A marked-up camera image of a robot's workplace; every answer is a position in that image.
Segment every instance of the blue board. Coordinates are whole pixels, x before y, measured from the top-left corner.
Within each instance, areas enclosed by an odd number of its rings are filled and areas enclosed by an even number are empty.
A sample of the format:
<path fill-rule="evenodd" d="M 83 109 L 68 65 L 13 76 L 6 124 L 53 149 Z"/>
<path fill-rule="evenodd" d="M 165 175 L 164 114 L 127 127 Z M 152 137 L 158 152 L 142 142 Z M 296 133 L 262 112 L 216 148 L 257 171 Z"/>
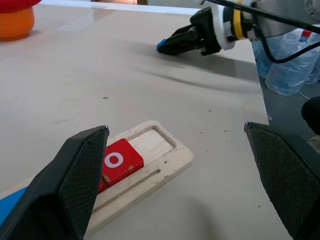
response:
<path fill-rule="evenodd" d="M 26 189 L 27 186 L 0 200 L 0 226 L 5 221 L 11 210 L 15 207 Z"/>

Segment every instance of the wooden board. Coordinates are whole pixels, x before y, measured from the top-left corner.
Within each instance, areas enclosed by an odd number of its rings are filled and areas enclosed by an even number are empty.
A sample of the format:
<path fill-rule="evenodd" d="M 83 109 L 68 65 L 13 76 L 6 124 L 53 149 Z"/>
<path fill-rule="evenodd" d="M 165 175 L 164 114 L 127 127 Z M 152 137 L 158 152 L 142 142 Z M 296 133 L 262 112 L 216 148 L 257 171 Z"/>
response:
<path fill-rule="evenodd" d="M 88 237 L 191 165 L 191 151 L 156 121 L 146 121 L 109 138 L 125 138 L 143 157 L 144 167 L 97 195 L 85 236 Z M 34 176 L 0 193 L 0 199 L 28 186 Z"/>

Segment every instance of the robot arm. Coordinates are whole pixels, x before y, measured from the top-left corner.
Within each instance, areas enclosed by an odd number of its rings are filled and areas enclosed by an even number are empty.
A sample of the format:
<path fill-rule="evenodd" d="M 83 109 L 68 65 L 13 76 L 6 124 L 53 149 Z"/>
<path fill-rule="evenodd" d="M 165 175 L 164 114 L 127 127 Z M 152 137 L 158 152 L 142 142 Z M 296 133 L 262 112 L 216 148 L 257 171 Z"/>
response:
<path fill-rule="evenodd" d="M 256 41 L 260 37 L 288 33 L 297 27 L 320 34 L 320 28 L 312 26 L 320 23 L 319 0 L 239 0 L 239 4 L 228 0 L 208 2 L 209 7 L 191 17 L 190 25 L 164 39 L 157 50 L 176 55 L 198 49 L 205 56 L 221 49 L 232 49 L 241 39 Z"/>
<path fill-rule="evenodd" d="M 297 19 L 306 24 L 320 23 L 320 1 L 318 0 L 252 0 L 249 5 L 275 15 Z M 256 24 L 259 25 L 265 37 L 282 35 L 296 28 L 265 17 L 257 17 Z M 248 37 L 250 40 L 257 38 L 254 33 L 249 34 Z"/>

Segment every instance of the table surface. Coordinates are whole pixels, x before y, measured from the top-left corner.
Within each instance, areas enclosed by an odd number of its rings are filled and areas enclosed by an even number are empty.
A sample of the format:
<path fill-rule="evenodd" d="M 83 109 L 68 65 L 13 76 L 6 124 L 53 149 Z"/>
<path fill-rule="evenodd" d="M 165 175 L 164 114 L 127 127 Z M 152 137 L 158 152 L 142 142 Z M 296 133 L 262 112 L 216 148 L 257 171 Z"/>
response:
<path fill-rule="evenodd" d="M 192 166 L 91 240 L 291 239 L 243 131 L 268 123 L 249 41 L 166 56 L 157 43 L 189 24 L 179 9 L 45 4 L 28 38 L 0 43 L 0 191 L 82 130 L 107 124 L 114 136 L 156 120 L 194 153 Z"/>

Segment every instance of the orange object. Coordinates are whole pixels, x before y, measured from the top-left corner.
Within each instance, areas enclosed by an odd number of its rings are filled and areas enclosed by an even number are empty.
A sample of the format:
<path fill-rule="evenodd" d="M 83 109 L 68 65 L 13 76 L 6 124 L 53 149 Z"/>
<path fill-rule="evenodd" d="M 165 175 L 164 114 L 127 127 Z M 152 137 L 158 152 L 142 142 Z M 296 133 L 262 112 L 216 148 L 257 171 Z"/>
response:
<path fill-rule="evenodd" d="M 32 7 L 19 11 L 0 13 L 0 41 L 23 39 L 35 25 Z"/>

